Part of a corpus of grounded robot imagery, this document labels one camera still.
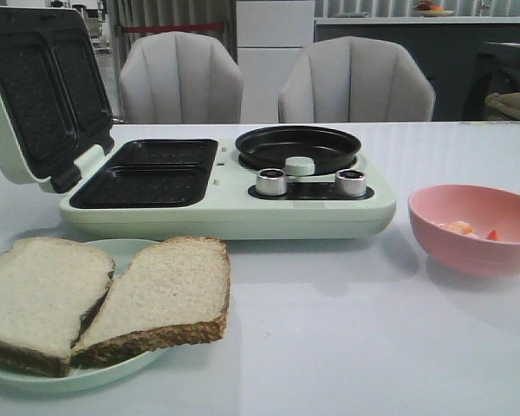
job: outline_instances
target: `sandwich maker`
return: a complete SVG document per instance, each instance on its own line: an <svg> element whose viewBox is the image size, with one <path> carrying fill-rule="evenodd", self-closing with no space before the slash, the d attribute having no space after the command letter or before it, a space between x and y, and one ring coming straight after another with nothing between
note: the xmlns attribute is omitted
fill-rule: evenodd
<svg viewBox="0 0 520 416"><path fill-rule="evenodd" d="M0 7L0 169L64 193L62 220L78 231L356 238L395 213L393 189L348 133L280 125L240 137L135 137L111 152L112 125L81 16Z"/></svg>

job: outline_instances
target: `bread slice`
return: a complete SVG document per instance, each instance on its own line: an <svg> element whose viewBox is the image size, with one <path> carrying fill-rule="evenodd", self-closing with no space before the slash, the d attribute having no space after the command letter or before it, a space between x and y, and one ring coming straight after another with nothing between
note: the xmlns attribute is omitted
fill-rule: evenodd
<svg viewBox="0 0 520 416"><path fill-rule="evenodd" d="M114 279L74 347L75 362L99 366L156 348L219 340L229 290L230 263L221 240L176 237L146 247Z"/></svg>
<svg viewBox="0 0 520 416"><path fill-rule="evenodd" d="M0 255L0 364L52 377L107 293L114 261L87 244L18 240Z"/></svg>

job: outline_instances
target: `tomato piece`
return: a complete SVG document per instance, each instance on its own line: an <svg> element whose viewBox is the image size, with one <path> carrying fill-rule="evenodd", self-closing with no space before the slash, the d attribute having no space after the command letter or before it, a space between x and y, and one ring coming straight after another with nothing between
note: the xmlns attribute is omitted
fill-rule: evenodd
<svg viewBox="0 0 520 416"><path fill-rule="evenodd" d="M499 239L497 230L491 230L491 232L487 235L487 239L497 241Z"/></svg>

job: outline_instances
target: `kitchen counter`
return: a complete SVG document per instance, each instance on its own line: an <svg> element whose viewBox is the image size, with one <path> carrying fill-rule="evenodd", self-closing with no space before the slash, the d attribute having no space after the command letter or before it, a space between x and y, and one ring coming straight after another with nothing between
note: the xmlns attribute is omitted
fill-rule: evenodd
<svg viewBox="0 0 520 416"><path fill-rule="evenodd" d="M364 24L520 24L520 16L445 16L445 17L317 17L315 24L364 25Z"/></svg>
<svg viewBox="0 0 520 416"><path fill-rule="evenodd" d="M258 126L114 126L137 138L234 137ZM0 415L520 416L520 276L462 276L415 241L407 198L440 183L520 193L520 123L337 124L398 196L393 222L359 240L230 241L226 337L169 349L102 387L24 393ZM60 195L0 173L0 252L21 237L89 238Z"/></svg>

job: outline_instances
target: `light green plate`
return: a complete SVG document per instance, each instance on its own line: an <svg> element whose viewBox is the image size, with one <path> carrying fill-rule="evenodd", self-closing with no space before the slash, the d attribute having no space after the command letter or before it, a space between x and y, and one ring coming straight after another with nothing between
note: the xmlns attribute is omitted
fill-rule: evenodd
<svg viewBox="0 0 520 416"><path fill-rule="evenodd" d="M115 275L127 269L133 256L145 247L155 244L150 240L118 238L91 241L94 247L107 252L115 261ZM72 368L67 377L60 379L26 374L17 374L0 369L0 382L10 387L34 393L75 392L91 387L105 385L135 373L144 366L158 359L165 349L146 352L129 360L104 368Z"/></svg>

